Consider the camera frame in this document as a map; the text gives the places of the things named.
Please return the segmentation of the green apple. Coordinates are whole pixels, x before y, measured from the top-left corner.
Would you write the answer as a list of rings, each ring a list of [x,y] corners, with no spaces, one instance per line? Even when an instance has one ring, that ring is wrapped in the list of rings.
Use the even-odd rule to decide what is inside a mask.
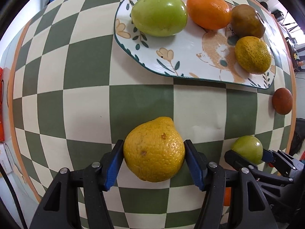
[[[232,145],[231,150],[235,151],[249,162],[258,165],[263,157],[263,145],[259,139],[251,135],[239,137]]]
[[[138,0],[132,8],[131,19],[145,34],[168,37],[186,27],[188,12],[182,0]]]

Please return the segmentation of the orange fruit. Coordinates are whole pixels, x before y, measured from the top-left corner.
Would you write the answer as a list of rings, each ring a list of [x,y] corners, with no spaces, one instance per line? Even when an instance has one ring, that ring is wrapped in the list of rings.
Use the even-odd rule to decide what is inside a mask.
[[[230,206],[231,204],[231,187],[225,188],[225,195],[224,195],[224,206]]]
[[[192,21],[204,29],[219,30],[231,22],[231,7],[225,0],[187,0],[186,5]]]

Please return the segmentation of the yellow lemon with tip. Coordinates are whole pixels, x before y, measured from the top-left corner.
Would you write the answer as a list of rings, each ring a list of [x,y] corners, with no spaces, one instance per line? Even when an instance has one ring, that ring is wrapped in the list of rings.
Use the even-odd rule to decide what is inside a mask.
[[[134,128],[126,137],[124,158],[139,179],[162,182],[184,164],[185,146],[170,117],[158,117]]]

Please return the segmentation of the red-brown orange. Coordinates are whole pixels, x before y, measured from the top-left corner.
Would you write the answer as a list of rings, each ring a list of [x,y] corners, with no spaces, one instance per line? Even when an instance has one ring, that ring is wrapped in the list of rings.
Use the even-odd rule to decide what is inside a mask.
[[[277,89],[272,96],[274,110],[280,115],[290,113],[293,108],[293,96],[287,88]]]

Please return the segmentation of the yellow speckled citrus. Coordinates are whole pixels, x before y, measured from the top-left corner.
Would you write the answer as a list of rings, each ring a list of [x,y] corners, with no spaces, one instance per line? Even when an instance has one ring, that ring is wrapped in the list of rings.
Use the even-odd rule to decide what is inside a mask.
[[[235,44],[237,63],[250,74],[265,73],[272,61],[270,48],[254,36],[240,38]]]

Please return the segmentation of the dark red apple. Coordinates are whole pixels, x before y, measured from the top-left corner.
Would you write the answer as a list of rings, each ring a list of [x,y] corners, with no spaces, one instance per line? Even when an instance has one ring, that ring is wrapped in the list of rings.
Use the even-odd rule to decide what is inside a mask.
[[[264,21],[250,5],[241,4],[232,9],[231,25],[236,35],[262,38],[265,33]]]

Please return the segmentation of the floral oval ceramic plate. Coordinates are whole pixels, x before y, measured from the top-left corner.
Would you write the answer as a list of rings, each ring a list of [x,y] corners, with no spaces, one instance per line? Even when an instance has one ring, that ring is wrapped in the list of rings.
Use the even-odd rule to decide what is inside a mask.
[[[137,1],[121,1],[114,30],[117,44],[142,67],[162,76],[233,83],[264,90],[273,83],[281,60],[272,44],[275,31],[268,24],[262,41],[271,53],[270,67],[263,74],[250,74],[236,62],[234,47],[238,36],[231,25],[212,33],[188,20],[185,29],[177,35],[154,37],[140,31],[132,22],[131,11]]]

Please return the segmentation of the green checkered tablecloth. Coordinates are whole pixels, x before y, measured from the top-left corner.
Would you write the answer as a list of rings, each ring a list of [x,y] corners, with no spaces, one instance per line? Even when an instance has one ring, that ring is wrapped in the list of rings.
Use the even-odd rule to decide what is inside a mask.
[[[225,152],[242,135],[271,150],[289,150],[296,113],[277,114],[275,90],[295,90],[279,26],[254,0],[275,35],[275,79],[267,90],[154,74],[116,43],[126,28],[115,21],[122,0],[54,0],[16,35],[10,61],[8,114],[14,157],[34,212],[55,174],[98,161],[137,125],[168,116],[184,139],[226,166]]]

